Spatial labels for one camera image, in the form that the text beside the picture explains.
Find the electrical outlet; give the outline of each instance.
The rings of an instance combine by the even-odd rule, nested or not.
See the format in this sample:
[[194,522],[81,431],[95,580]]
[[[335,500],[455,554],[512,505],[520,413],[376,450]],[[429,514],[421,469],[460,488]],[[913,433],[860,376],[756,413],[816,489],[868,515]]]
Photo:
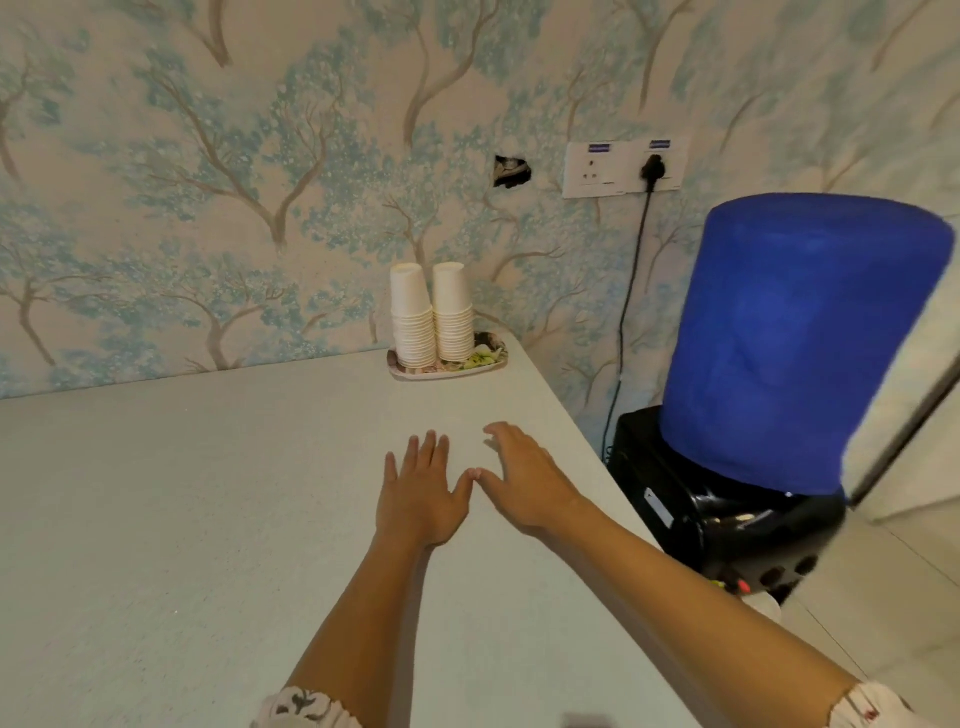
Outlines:
[[690,140],[687,136],[657,136],[632,141],[570,142],[566,146],[564,197],[615,197],[646,192],[640,170],[651,155],[663,157],[666,176],[658,192],[683,186]]

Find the black cable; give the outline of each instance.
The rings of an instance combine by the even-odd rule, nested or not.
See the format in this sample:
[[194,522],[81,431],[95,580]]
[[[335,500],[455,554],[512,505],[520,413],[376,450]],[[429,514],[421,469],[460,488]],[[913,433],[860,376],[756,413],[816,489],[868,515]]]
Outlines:
[[620,397],[620,388],[623,386],[623,364],[624,364],[624,346],[623,346],[623,326],[627,321],[627,311],[630,308],[630,299],[634,294],[634,283],[636,283],[636,270],[640,262],[640,245],[643,243],[643,231],[647,227],[647,213],[650,212],[650,202],[653,200],[654,189],[657,182],[666,175],[666,166],[663,164],[663,157],[652,155],[643,165],[640,176],[647,181],[647,199],[643,205],[643,216],[640,218],[640,232],[636,235],[636,250],[634,251],[634,267],[630,273],[630,282],[627,284],[627,299],[623,302],[623,311],[620,312],[620,325],[616,330],[616,389],[613,390],[613,401],[610,403],[610,413],[607,415],[607,424],[603,428],[603,440],[600,442],[600,453],[605,463],[610,462],[610,456],[613,450],[611,446],[607,448],[607,435],[610,434],[610,425],[613,421],[613,410],[616,409],[616,401]]

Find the tabletop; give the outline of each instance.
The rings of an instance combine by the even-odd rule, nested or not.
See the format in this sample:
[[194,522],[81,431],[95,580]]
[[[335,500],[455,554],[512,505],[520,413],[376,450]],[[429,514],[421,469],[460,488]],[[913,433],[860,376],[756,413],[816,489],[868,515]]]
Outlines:
[[[506,341],[507,367],[455,380],[396,381],[377,351],[0,401],[4,724],[249,725],[370,543],[384,453],[431,427],[455,479],[498,471],[485,424],[521,425],[653,541]],[[414,728],[698,725],[480,489],[430,559],[413,660]]]

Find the tiled floor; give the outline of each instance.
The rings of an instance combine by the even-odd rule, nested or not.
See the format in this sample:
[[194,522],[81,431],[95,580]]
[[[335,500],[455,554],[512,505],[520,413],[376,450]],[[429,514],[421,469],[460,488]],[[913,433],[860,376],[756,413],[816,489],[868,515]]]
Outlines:
[[960,500],[878,525],[851,513],[783,624],[941,728],[960,725]]

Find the blue cloth cover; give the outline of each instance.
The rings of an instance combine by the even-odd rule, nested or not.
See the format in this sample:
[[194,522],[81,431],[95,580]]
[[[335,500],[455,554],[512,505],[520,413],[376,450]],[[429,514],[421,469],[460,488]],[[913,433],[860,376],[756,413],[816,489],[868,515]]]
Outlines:
[[663,398],[666,442],[735,480],[803,495],[841,460],[953,249],[918,207],[770,194],[716,207]]

